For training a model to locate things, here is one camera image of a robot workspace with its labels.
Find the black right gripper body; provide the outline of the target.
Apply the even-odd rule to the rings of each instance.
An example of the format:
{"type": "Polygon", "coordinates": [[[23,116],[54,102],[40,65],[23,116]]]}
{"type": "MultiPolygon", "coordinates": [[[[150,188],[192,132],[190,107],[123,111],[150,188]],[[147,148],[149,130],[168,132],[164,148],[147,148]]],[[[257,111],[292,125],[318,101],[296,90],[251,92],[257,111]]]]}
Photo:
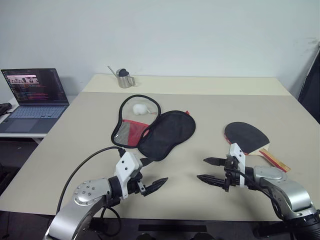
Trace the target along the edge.
{"type": "Polygon", "coordinates": [[[228,192],[230,186],[236,187],[240,185],[240,167],[239,161],[235,156],[228,155],[225,160],[224,171],[225,171],[225,179],[224,179],[224,187],[223,189],[228,192]]]}

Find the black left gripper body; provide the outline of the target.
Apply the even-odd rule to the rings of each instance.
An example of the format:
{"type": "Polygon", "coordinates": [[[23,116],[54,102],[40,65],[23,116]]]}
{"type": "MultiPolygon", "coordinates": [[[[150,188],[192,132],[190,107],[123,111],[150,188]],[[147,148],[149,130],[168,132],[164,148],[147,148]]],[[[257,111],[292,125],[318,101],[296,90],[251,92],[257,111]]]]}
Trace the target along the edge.
{"type": "Polygon", "coordinates": [[[135,177],[132,177],[127,183],[127,191],[128,194],[142,194],[143,196],[146,195],[146,187],[142,183],[143,175],[138,172],[135,177]]]}

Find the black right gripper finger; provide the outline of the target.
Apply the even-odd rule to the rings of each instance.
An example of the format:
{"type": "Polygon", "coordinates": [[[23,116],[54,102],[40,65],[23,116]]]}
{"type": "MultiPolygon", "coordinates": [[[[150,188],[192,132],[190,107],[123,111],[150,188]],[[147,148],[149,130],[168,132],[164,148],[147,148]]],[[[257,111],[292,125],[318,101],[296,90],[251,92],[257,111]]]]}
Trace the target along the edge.
{"type": "Polygon", "coordinates": [[[218,158],[218,157],[208,157],[203,160],[204,162],[213,165],[213,166],[224,166],[225,165],[225,159],[218,158]]]}
{"type": "Polygon", "coordinates": [[[213,175],[200,174],[200,175],[197,175],[196,177],[208,185],[216,186],[222,189],[224,189],[225,187],[225,181],[223,179],[216,178],[213,175]]]}

